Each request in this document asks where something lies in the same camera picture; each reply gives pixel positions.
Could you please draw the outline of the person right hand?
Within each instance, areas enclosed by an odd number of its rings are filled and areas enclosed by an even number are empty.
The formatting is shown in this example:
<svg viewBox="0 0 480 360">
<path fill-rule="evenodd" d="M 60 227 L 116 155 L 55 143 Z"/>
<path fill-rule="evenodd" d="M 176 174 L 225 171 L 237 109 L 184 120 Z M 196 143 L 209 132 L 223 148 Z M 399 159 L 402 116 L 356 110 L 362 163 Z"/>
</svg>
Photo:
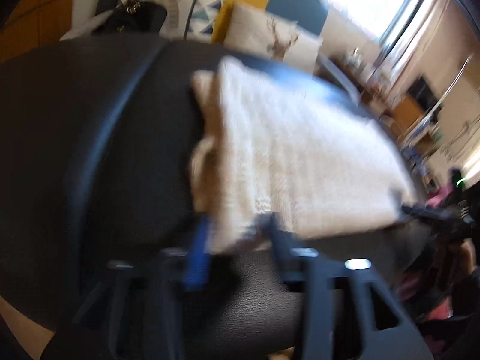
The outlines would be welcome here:
<svg viewBox="0 0 480 360">
<path fill-rule="evenodd" d="M 456 279 L 462 281 L 476 271 L 476 250 L 470 238 L 466 239 L 458 250 Z"/>
</svg>

